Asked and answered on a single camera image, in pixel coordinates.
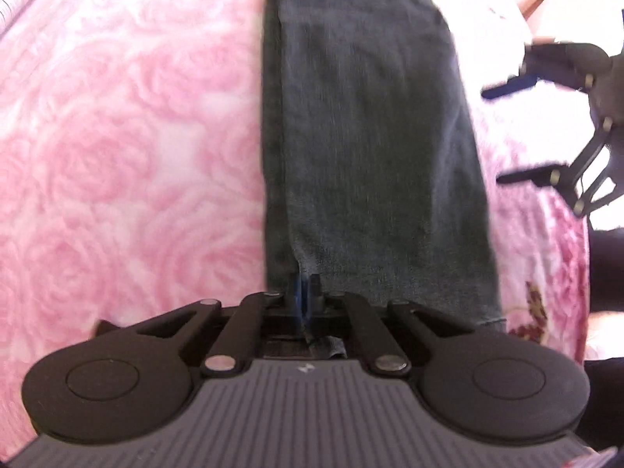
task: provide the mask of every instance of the white logo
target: white logo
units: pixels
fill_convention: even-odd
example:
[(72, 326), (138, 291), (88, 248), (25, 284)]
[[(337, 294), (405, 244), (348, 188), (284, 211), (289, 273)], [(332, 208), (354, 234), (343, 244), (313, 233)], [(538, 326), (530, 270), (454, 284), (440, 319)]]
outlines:
[(302, 373), (308, 374), (309, 372), (314, 371), (316, 367), (307, 362), (307, 364), (301, 365), (297, 369)]

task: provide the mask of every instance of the pink blanket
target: pink blanket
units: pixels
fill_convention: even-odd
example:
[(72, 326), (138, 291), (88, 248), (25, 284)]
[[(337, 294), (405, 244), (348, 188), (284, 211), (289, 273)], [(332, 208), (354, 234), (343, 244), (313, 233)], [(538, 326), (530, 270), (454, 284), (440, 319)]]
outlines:
[[(32, 0), (0, 35), (0, 459), (34, 434), (30, 365), (99, 318), (263, 288), (262, 8)], [(495, 186), (530, 148), (468, 91), (510, 328), (580, 360), (585, 226), (550, 192)]]

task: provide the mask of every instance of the rose pattern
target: rose pattern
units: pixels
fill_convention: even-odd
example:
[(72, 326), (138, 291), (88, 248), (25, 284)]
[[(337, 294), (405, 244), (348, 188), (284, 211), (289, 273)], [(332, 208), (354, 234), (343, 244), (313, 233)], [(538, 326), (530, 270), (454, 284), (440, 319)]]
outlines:
[[(19, 395), (28, 368), (96, 320), (129, 325), (206, 297), (234, 305), (263, 287), (263, 1), (31, 0), (0, 35), (0, 459), (33, 435)], [(509, 328), (530, 337), (521, 326), (547, 319), (541, 341), (580, 360), (585, 226), (552, 193), (495, 184), (543, 159), (530, 129), (560, 124), (573, 141), (578, 118), (527, 121), (549, 109), (530, 95), (484, 106), (469, 76), (517, 59), (501, 48), (475, 59), (471, 37), (507, 36), (513, 20), (486, 9), (478, 22), (461, 1), (465, 28), (448, 21)], [(542, 306), (534, 292), (527, 304), (527, 282)]]

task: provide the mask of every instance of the dark gray pants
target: dark gray pants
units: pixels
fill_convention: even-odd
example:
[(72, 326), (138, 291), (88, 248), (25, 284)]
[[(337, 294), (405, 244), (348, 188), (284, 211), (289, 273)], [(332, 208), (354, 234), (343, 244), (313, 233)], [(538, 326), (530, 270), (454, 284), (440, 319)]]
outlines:
[(268, 283), (502, 323), (452, 37), (431, 0), (267, 0)]

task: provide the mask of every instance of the ribbed plastic surface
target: ribbed plastic surface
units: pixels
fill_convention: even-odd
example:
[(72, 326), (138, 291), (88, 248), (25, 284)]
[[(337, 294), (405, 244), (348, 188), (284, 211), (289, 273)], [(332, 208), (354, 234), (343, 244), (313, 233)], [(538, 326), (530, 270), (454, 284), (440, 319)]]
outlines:
[(255, 361), (211, 380), (180, 417), (144, 438), (85, 447), (41, 436), (11, 468), (558, 468), (570, 436), (498, 447), (437, 423), (408, 385), (358, 361)]

